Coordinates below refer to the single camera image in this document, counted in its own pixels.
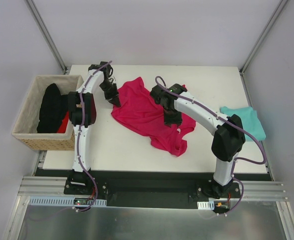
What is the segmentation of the left rear aluminium post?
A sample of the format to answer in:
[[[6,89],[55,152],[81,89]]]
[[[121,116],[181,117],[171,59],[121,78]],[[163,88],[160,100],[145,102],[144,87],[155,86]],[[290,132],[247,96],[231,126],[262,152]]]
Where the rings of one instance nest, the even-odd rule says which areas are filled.
[[[68,67],[66,66],[47,26],[45,21],[43,20],[40,11],[38,10],[35,2],[33,0],[24,0],[27,8],[29,9],[36,25],[38,26],[38,29],[40,30],[40,33],[42,34],[46,44],[48,45],[55,61],[57,62],[59,68],[61,69],[63,74],[67,73]]]

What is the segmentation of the black t shirt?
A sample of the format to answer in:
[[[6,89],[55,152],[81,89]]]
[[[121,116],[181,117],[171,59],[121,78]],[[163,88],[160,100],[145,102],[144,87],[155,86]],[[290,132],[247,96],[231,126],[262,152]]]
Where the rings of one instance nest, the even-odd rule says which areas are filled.
[[[39,134],[57,134],[66,112],[68,112],[68,96],[61,94],[55,83],[50,84],[42,98],[37,132]]]

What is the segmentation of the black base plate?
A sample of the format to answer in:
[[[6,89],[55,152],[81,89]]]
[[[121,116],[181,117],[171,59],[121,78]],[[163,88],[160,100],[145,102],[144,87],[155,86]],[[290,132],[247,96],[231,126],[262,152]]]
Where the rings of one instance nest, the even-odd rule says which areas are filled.
[[[240,189],[237,182],[218,186],[211,173],[95,170],[71,171],[63,193],[94,194],[109,207],[196,209],[198,202],[210,199],[237,201]]]

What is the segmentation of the folded teal t shirt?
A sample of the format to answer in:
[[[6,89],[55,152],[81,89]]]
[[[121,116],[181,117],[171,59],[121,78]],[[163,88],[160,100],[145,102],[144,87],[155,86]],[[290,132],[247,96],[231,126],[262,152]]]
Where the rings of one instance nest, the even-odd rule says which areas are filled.
[[[228,108],[227,106],[223,106],[220,108],[220,112],[229,117],[232,115],[239,116],[245,131],[254,136],[258,141],[264,141],[266,139],[266,133],[258,118],[257,111],[251,106],[241,108]]]

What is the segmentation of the wicker laundry basket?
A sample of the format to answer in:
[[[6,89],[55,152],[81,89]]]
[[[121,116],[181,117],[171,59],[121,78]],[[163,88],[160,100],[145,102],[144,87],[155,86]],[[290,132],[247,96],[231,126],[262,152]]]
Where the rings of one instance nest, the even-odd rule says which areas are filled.
[[[12,135],[32,150],[72,151],[73,125],[66,118],[68,94],[84,80],[81,75],[38,75],[22,105]]]

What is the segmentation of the aluminium rail frame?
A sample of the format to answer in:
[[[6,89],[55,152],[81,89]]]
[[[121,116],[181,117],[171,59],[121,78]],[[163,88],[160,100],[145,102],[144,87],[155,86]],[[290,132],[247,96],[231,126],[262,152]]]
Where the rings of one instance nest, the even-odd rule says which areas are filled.
[[[270,175],[269,166],[256,165],[261,152],[245,144],[235,166],[242,200],[225,215],[196,209],[94,206],[86,212],[65,207],[30,206],[33,196],[64,197],[66,173],[58,166],[37,176],[46,158],[36,151],[31,167],[18,180],[4,239],[83,239],[89,236],[122,240],[294,240],[294,195],[290,186]],[[175,157],[151,146],[125,149],[95,146],[92,171],[211,173],[216,158],[206,147],[189,147]]]

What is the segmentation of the right rear aluminium post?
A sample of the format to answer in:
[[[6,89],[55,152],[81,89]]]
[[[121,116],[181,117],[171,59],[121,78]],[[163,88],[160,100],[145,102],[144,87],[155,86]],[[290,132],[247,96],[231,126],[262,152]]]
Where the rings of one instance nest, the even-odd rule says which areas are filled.
[[[253,61],[254,57],[257,55],[259,49],[262,47],[264,41],[269,36],[269,33],[272,31],[274,25],[280,18],[281,14],[284,12],[285,8],[287,7],[290,0],[280,0],[276,5],[275,9],[273,10],[270,18],[268,19],[267,23],[265,24],[264,28],[262,29],[260,35],[258,36],[257,40],[255,41],[251,51],[249,52],[247,58],[245,59],[243,65],[239,69],[239,74],[241,76],[244,75],[248,67],[250,66],[251,62]]]

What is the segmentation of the aluminium post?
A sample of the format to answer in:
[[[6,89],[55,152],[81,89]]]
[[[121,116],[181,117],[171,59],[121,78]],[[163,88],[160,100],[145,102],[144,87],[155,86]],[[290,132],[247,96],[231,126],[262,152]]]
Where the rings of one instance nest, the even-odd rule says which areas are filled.
[[[270,18],[268,19],[267,23],[265,24],[264,28],[262,29],[260,35],[258,36],[257,40],[255,41],[251,51],[249,52],[247,58],[245,59],[243,65],[239,69],[239,74],[241,76],[244,75],[248,67],[250,66],[251,62],[253,61],[254,57],[257,55],[259,49],[262,47],[264,41],[269,36],[269,33],[272,31],[274,25],[280,18],[281,14],[284,12],[285,8],[287,7],[290,0],[280,0],[276,5],[275,9],[273,10]]]
[[[43,20],[40,11],[38,10],[35,2],[33,0],[24,0],[27,8],[29,9],[36,25],[38,26],[38,29],[40,30],[40,33],[42,34],[46,44],[48,45],[55,61],[57,62],[59,68],[61,69],[63,74],[67,73],[68,67],[66,66],[47,26],[45,21]]]

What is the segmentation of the red t shirt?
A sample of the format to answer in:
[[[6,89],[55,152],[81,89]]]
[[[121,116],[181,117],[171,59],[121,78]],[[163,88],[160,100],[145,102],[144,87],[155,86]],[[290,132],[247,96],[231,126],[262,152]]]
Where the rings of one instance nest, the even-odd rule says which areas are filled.
[[[56,133],[57,134],[65,133],[66,129],[67,129],[68,122],[69,122],[69,112],[67,111],[64,118],[62,119],[61,125],[59,126]]]

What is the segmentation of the pink t shirt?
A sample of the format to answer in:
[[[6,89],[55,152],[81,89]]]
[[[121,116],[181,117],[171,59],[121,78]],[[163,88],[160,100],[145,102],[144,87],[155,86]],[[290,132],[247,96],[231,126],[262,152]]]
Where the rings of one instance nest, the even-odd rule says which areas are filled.
[[[180,126],[166,126],[163,108],[155,104],[141,77],[125,82],[118,92],[121,106],[114,106],[111,112],[118,123],[149,137],[150,144],[157,149],[176,157],[186,152],[188,142],[183,137],[195,130],[194,119],[183,113]]]

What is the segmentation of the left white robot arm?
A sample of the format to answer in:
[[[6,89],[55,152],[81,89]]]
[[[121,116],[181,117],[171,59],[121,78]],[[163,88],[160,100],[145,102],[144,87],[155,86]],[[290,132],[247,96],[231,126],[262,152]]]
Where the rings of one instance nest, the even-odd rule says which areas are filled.
[[[67,95],[68,116],[75,136],[72,170],[76,173],[87,173],[91,169],[90,135],[97,119],[95,91],[100,88],[110,104],[121,106],[111,63],[111,61],[102,61],[100,64],[90,65],[82,85]]]

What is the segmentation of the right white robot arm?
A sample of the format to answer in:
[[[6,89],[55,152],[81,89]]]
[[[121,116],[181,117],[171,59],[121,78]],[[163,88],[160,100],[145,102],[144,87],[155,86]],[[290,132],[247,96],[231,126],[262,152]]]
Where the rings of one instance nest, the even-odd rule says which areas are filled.
[[[167,90],[156,85],[152,88],[150,96],[163,108],[163,121],[166,126],[180,126],[183,123],[182,114],[185,114],[213,136],[211,151],[216,156],[216,166],[212,192],[220,198],[228,194],[229,183],[232,181],[232,161],[238,156],[245,143],[244,133],[230,125],[242,128],[240,117],[235,114],[231,117],[219,115],[211,108],[201,107],[196,104],[194,96],[177,83]]]

